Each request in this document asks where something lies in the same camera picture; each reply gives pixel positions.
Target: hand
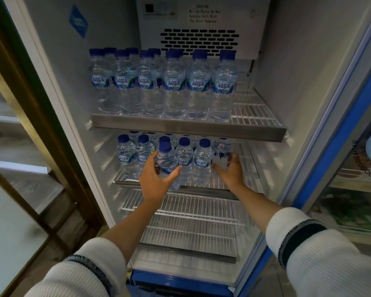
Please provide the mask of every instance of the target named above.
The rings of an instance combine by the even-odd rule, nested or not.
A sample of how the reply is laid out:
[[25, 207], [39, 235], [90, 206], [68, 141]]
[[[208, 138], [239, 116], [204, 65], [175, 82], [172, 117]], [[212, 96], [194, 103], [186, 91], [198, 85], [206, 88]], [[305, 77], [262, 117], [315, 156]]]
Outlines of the hand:
[[228, 161], [229, 166], [226, 171], [217, 164], [212, 164], [212, 168], [217, 172], [229, 190], [233, 193], [233, 190], [236, 188], [244, 186], [242, 166], [239, 162], [239, 155], [236, 153], [231, 153], [228, 157]]
[[180, 170], [183, 167], [182, 165], [179, 165], [166, 178], [158, 177], [155, 170], [155, 158], [157, 157], [158, 153], [159, 151], [154, 151], [150, 154], [146, 160], [143, 171], [139, 176], [144, 201], [153, 203], [157, 206], [157, 208], [162, 204], [163, 198], [168, 192], [168, 189], [172, 185], [173, 181], [179, 177]]

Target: forearm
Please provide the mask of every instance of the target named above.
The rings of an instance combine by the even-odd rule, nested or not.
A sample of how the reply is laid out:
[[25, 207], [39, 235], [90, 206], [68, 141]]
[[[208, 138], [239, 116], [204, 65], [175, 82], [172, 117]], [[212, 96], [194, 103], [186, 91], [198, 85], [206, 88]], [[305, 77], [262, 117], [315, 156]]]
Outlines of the forearm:
[[244, 184], [237, 185], [231, 191], [242, 202], [256, 226], [265, 234], [269, 221], [283, 207], [249, 189]]
[[126, 263], [129, 262], [144, 230], [159, 206], [160, 204], [144, 201], [102, 236], [112, 241], [121, 250]]

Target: black grille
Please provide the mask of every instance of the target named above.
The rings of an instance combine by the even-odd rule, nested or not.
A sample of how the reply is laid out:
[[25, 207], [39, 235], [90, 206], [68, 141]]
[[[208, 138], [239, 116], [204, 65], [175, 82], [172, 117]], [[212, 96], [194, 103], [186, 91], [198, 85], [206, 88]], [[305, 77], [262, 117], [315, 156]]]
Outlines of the black grille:
[[[161, 50], [167, 51], [170, 48], [169, 44], [173, 45], [173, 48], [179, 48], [177, 44], [187, 44], [182, 45], [181, 48], [202, 48], [205, 49], [207, 46], [207, 51], [209, 56], [219, 56], [219, 52], [222, 49], [229, 49], [236, 52], [236, 47], [238, 45], [237, 38], [239, 34], [236, 34], [236, 30], [223, 30], [223, 29], [164, 29], [162, 30], [161, 39]], [[192, 55], [191, 49], [187, 50], [190, 53], [184, 53], [184, 55]]]
[[173, 297], [222, 297], [221, 295], [203, 293], [193, 290], [184, 290], [166, 285], [152, 284], [150, 282], [141, 282], [138, 280], [131, 280], [130, 285], [138, 285], [140, 289], [147, 292], [155, 292], [162, 296], [173, 296]]

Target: bottle label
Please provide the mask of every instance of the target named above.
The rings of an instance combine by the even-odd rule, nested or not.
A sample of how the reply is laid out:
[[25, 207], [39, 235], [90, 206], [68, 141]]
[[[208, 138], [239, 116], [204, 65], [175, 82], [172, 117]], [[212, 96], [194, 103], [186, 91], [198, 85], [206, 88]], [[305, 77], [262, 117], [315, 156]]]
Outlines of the bottle label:
[[210, 89], [210, 77], [205, 79], [193, 79], [191, 78], [187, 82], [188, 89], [190, 91], [204, 92]]
[[141, 89], [153, 89], [158, 86], [156, 77], [139, 76], [138, 83]]
[[164, 174], [170, 174], [174, 171], [174, 169], [176, 169], [177, 166], [178, 166], [178, 163], [176, 163], [175, 165], [171, 167], [165, 167], [165, 168], [159, 166], [159, 170]]
[[219, 152], [219, 151], [215, 151], [213, 153], [214, 156], [219, 156], [220, 158], [224, 158], [224, 157], [229, 157], [229, 153], [222, 153], [222, 152]]
[[92, 75], [92, 85], [98, 89], [105, 89], [113, 84], [111, 76]]
[[194, 163], [195, 165], [197, 165], [198, 167], [201, 167], [201, 168], [208, 168], [212, 165], [213, 163], [213, 160], [210, 160], [210, 161], [206, 161], [206, 160], [201, 160], [201, 159], [196, 159], [194, 158]]
[[166, 78], [162, 79], [163, 87], [167, 91], [182, 91], [186, 84], [185, 78]]
[[179, 165], [187, 167], [192, 164], [192, 157], [189, 160], [179, 159]]
[[145, 164], [148, 159], [148, 155], [138, 155], [137, 160], [142, 164]]
[[218, 81], [214, 83], [212, 81], [212, 91], [218, 94], [231, 94], [235, 91], [236, 82]]
[[116, 76], [115, 86], [119, 89], [130, 89], [135, 85], [134, 77]]
[[135, 159], [135, 155], [131, 155], [131, 156], [128, 156], [128, 155], [119, 155], [118, 156], [119, 158], [119, 161], [122, 163], [122, 164], [128, 164], [130, 163], [131, 161], [133, 161]]

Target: person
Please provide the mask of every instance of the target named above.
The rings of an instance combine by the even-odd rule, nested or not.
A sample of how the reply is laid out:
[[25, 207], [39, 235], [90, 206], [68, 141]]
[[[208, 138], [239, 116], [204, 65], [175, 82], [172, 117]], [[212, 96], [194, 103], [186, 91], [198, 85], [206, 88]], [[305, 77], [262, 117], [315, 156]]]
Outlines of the person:
[[[179, 176], [178, 166], [159, 178], [152, 153], [139, 177], [143, 202], [101, 238], [87, 241], [75, 254], [49, 270], [27, 297], [118, 296], [127, 264], [144, 230]], [[213, 164], [228, 189], [242, 202], [267, 245], [286, 269], [298, 296], [371, 296], [371, 257], [362, 255], [340, 232], [283, 208], [246, 187], [237, 154], [227, 170]]]

